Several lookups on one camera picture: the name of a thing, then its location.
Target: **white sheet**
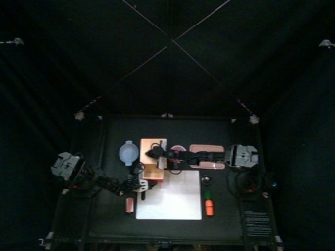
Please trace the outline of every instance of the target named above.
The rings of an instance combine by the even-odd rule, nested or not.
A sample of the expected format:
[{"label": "white sheet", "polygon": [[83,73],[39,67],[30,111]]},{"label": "white sheet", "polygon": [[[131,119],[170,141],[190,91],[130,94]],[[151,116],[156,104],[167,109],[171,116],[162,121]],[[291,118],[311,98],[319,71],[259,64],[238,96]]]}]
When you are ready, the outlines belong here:
[{"label": "white sheet", "polygon": [[164,172],[164,182],[146,192],[146,200],[138,194],[136,219],[200,220],[199,171]]}]

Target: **black fabric wall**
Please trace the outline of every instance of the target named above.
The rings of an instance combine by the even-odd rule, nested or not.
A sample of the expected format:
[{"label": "black fabric wall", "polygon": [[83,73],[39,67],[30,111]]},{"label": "black fabric wall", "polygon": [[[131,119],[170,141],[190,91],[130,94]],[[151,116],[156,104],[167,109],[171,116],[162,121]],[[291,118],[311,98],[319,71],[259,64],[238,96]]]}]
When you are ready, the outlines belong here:
[{"label": "black fabric wall", "polygon": [[[134,1],[174,38],[223,3]],[[331,250],[335,50],[318,43],[334,38],[333,12],[331,0],[231,1],[180,40],[223,84],[174,46],[94,108],[244,116],[228,88],[260,115],[280,232],[298,250]],[[122,1],[4,1],[0,24],[2,41],[26,42],[0,45],[0,250],[38,250],[56,203],[50,165],[70,148],[74,113],[170,44]]]},{"label": "black fabric wall", "polygon": [[335,51],[327,50],[262,123],[268,168],[279,183],[279,231],[297,250],[334,249],[334,70]]}]

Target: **light fixture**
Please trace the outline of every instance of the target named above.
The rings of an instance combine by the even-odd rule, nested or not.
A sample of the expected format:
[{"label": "light fixture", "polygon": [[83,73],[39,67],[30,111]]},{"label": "light fixture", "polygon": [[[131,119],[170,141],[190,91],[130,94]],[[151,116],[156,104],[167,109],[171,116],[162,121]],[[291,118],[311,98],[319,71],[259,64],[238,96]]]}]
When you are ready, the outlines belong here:
[{"label": "light fixture", "polygon": [[335,44],[331,43],[330,40],[323,40],[323,41],[321,42],[319,46],[325,46],[325,47],[331,48],[331,46],[335,47]]}]

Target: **box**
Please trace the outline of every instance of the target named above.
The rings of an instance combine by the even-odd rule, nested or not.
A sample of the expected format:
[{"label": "box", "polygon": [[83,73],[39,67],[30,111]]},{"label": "box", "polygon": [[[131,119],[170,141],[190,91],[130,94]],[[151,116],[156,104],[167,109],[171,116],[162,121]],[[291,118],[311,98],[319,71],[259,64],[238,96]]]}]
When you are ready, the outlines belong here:
[{"label": "box", "polygon": [[164,138],[143,138],[140,145],[140,162],[144,164],[143,179],[163,181],[164,180],[164,168],[167,167],[167,158],[159,160],[151,158],[146,153],[152,149],[155,144],[167,145]]}]

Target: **white object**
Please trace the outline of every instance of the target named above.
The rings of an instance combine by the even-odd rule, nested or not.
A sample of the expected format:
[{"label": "white object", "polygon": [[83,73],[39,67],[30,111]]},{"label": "white object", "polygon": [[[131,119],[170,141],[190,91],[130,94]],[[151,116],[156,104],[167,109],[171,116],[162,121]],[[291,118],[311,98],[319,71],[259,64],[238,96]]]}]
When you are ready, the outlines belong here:
[{"label": "white object", "polygon": [[335,47],[335,44],[331,43],[331,41],[330,41],[329,39],[326,39],[326,40],[323,40],[323,41],[321,42],[319,46],[325,46],[325,47],[331,48],[331,46]]},{"label": "white object", "polygon": [[164,170],[164,181],[138,194],[136,219],[202,220],[200,182],[198,170],[174,175]]},{"label": "white object", "polygon": [[148,181],[140,179],[140,188],[136,190],[136,192],[146,192],[150,189]]},{"label": "white object", "polygon": [[78,112],[78,113],[75,114],[75,118],[76,118],[76,120],[82,121],[82,120],[86,118],[84,112]]},{"label": "white object", "polygon": [[126,141],[126,144],[120,147],[119,157],[126,166],[131,166],[132,162],[139,158],[139,148],[131,140]]}]

